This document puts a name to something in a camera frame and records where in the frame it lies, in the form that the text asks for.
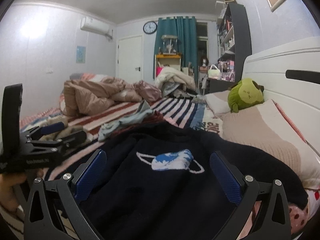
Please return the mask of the person's left hand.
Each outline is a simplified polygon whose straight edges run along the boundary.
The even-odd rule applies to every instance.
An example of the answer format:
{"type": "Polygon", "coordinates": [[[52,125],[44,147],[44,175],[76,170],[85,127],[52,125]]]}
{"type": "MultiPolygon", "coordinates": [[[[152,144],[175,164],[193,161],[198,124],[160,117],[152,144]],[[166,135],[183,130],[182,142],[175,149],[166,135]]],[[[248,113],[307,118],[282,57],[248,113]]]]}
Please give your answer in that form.
{"type": "Polygon", "coordinates": [[[12,217],[18,217],[17,209],[20,203],[14,192],[14,186],[20,185],[27,180],[28,176],[24,173],[1,174],[1,206],[12,217]]]}

